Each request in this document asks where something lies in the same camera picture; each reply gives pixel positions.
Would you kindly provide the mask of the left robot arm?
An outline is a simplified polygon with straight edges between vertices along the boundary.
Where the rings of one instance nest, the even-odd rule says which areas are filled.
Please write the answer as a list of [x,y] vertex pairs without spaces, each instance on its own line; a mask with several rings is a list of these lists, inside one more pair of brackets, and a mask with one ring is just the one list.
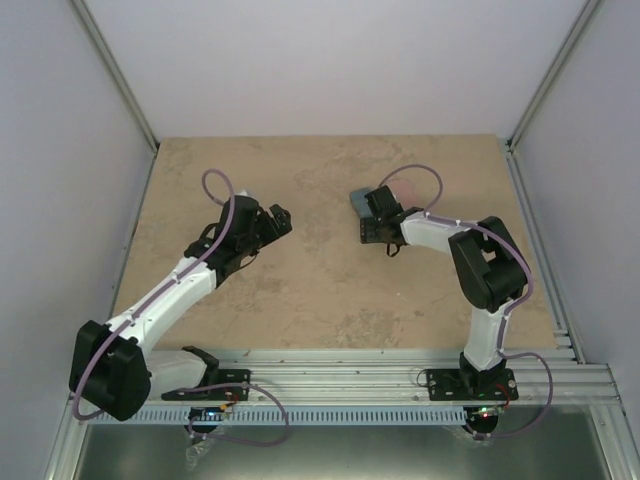
[[227,374],[204,350],[186,346],[163,354],[155,346],[196,303],[213,293],[260,251],[293,229],[288,210],[263,208],[240,193],[228,200],[218,222],[207,225],[183,257],[150,292],[103,324],[78,331],[69,377],[75,416],[87,401],[124,421],[149,399],[207,399]]

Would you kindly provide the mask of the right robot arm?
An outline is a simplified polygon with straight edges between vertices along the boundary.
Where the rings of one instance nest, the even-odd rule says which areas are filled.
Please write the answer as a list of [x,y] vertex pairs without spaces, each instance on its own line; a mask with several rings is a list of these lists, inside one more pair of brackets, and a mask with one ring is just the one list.
[[464,298],[471,305],[470,333],[454,369],[428,369],[432,401],[516,399],[509,385],[504,336],[511,311],[528,297],[531,270],[502,220],[478,223],[448,219],[421,208],[404,208],[384,185],[349,195],[359,217],[360,242],[386,246],[396,256],[405,246],[449,255]]

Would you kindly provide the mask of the blue-grey glasses case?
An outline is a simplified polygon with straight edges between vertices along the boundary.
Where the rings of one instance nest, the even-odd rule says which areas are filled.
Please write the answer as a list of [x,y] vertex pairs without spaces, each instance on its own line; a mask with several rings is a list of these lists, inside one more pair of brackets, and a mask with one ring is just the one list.
[[351,207],[359,219],[368,219],[374,217],[366,199],[366,196],[371,191],[371,187],[364,187],[349,193],[349,201]]

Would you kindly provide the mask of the pink glasses case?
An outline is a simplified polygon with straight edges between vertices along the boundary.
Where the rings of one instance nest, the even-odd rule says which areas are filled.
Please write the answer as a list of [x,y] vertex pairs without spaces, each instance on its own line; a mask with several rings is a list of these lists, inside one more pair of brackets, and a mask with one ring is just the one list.
[[414,185],[408,179],[392,179],[387,186],[394,194],[398,203],[404,210],[420,207],[422,205],[419,195],[416,193]]

